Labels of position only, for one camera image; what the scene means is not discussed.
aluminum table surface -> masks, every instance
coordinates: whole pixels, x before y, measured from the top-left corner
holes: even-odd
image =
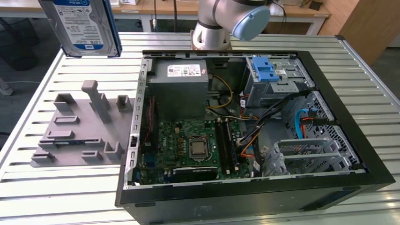
[[[109,98],[119,94],[134,98],[142,50],[191,48],[190,34],[121,33],[121,38],[121,58],[70,59],[62,52],[57,56],[0,152],[0,224],[138,224],[125,209],[114,206],[119,165],[30,166],[59,93],[89,98],[81,91],[82,82],[98,80]],[[234,39],[233,46],[311,52],[398,183],[327,210],[217,220],[213,224],[400,224],[400,104],[347,42],[325,36],[261,35],[251,42]]]

floor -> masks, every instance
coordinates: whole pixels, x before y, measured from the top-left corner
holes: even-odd
[[[138,27],[139,20],[117,21],[119,31],[142,32]],[[34,51],[39,58],[38,66],[29,71],[15,71],[6,62],[0,59],[0,77],[6,82],[13,81],[35,81],[41,82],[53,60],[59,52],[61,44],[53,32],[51,26],[46,19],[37,19],[31,21],[41,37],[41,43],[34,47]],[[195,21],[179,21],[179,32],[189,32],[195,27]],[[159,21],[159,32],[173,32],[174,22],[170,20]],[[373,65],[373,69],[381,76],[382,80],[400,97],[400,48],[389,48],[382,57]],[[37,83],[10,83],[15,93],[13,96],[0,95],[0,132],[11,132],[27,104],[35,93]],[[0,135],[0,148],[6,143],[7,136]]]

red cable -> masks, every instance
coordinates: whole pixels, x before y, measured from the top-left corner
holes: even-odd
[[[143,143],[142,143],[142,145],[141,145],[139,148],[143,147],[143,145],[145,145],[145,143],[146,143],[146,141],[149,140],[149,137],[150,137],[150,135],[151,135],[151,126],[153,126],[151,108],[153,108],[153,100],[150,99],[150,130],[149,130],[149,133],[146,134],[146,138],[145,138]]]

black plastic edge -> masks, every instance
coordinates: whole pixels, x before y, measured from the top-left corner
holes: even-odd
[[[339,41],[346,41],[345,36],[341,35],[341,34],[335,35],[335,38],[337,38]]]
[[[207,29],[213,29],[213,30],[221,30],[221,29],[223,29],[222,26],[209,25],[209,24],[203,23],[201,20],[198,20],[198,23],[199,23],[203,27],[206,27]]]
[[[265,6],[267,4],[267,0],[265,1],[251,1],[251,0],[233,0],[234,2],[238,2],[247,6]]]

power supply label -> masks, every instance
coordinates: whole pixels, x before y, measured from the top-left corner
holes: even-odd
[[[167,76],[202,76],[201,65],[170,65]]]
[[[91,0],[55,0],[54,5],[73,44],[85,50],[102,49],[105,42],[93,20],[98,16],[91,14]]]

